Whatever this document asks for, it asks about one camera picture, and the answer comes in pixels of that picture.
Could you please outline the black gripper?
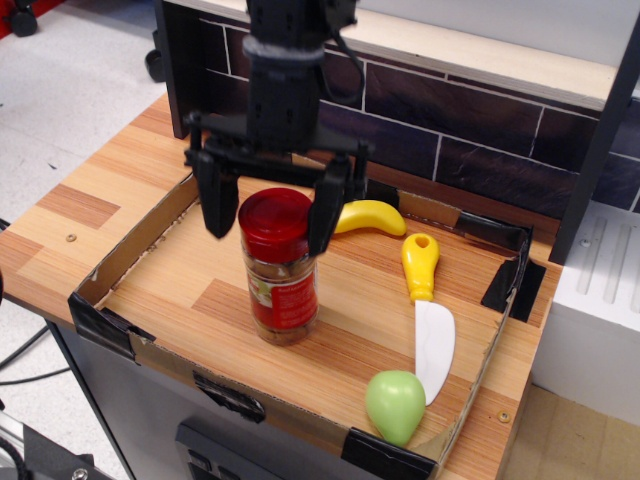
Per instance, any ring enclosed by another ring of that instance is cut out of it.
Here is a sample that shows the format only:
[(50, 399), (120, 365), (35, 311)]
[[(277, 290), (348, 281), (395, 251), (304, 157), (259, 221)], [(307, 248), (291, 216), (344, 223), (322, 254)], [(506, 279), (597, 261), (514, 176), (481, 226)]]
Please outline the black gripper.
[(215, 238), (224, 238), (235, 222), (241, 176), (314, 188), (310, 256), (327, 250), (344, 200), (364, 197), (372, 149), (320, 123), (320, 100), (333, 94), (324, 63), (322, 54), (253, 55), (245, 113), (220, 117), (193, 110), (185, 116), (191, 135), (186, 163)]

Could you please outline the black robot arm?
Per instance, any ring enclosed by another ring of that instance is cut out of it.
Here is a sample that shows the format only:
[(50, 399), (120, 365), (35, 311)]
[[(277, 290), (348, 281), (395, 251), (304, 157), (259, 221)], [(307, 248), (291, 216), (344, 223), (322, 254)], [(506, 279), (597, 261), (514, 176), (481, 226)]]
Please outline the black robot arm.
[(221, 118), (193, 111), (185, 118), (186, 163), (198, 185), (205, 226), (216, 238), (235, 222), (242, 176), (314, 189), (307, 224), (312, 256), (327, 250), (343, 205), (365, 196), (372, 146), (319, 121), (321, 98), (341, 104), (356, 99), (334, 95), (324, 73), (329, 40), (358, 72), (364, 70), (340, 34), (355, 24), (355, 8), (353, 1), (248, 2), (246, 113)]

